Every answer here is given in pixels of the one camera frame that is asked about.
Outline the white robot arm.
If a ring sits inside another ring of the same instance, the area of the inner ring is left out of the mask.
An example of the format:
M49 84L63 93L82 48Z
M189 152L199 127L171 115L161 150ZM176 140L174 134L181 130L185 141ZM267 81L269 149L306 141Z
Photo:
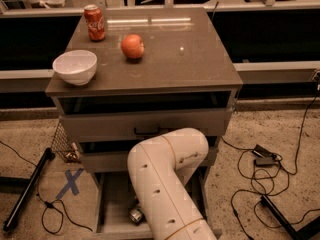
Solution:
M209 152L203 133L175 130L136 144L127 166L154 240L217 240L185 189Z

